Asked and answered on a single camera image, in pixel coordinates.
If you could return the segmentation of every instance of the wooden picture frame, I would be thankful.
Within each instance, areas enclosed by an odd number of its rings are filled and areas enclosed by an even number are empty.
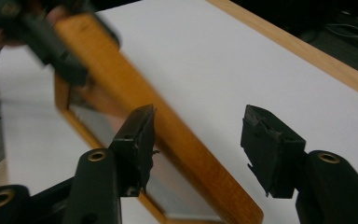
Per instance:
[[[125,118],[134,108],[153,104],[156,145],[221,217],[224,223],[261,223],[263,213],[246,191],[205,145],[178,118],[138,71],[119,53],[118,46],[91,15],[75,15],[56,24],[55,29],[91,76],[83,88],[55,79],[56,106],[90,147],[104,147],[70,109],[75,91],[97,110]],[[220,223],[208,220],[171,219],[146,195],[141,203],[160,223]]]

